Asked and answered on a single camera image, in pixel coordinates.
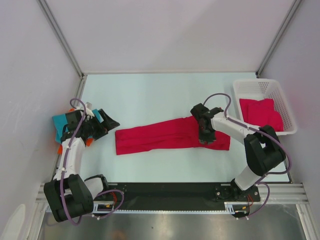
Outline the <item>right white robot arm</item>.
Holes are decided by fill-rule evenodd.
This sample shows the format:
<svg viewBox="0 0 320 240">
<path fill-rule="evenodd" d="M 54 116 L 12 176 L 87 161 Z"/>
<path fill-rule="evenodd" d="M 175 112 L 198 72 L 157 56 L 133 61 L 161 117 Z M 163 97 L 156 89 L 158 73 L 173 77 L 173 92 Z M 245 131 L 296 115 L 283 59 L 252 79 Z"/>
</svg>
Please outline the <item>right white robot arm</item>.
<svg viewBox="0 0 320 240">
<path fill-rule="evenodd" d="M 191 111 L 198 125 L 198 140 L 202 146 L 217 141 L 217 132 L 224 133 L 244 146 L 246 167 L 230 182 L 230 194 L 242 201 L 249 191 L 288 155 L 275 130 L 270 125 L 254 127 L 227 115 L 219 107 L 208 109 L 202 103 Z"/>
</svg>

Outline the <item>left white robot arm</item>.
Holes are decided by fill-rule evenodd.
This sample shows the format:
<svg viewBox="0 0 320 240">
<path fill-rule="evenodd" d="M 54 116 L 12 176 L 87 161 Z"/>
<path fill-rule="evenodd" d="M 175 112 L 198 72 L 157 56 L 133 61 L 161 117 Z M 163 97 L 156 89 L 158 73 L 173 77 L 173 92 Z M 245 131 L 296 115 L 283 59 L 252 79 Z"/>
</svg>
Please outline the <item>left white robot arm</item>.
<svg viewBox="0 0 320 240">
<path fill-rule="evenodd" d="M 75 109 L 52 119 L 61 159 L 43 190 L 54 219 L 60 223 L 92 213 L 96 197 L 105 200 L 110 196 L 111 188 L 102 174 L 82 179 L 80 168 L 85 148 L 120 123 L 103 109 Z"/>
</svg>

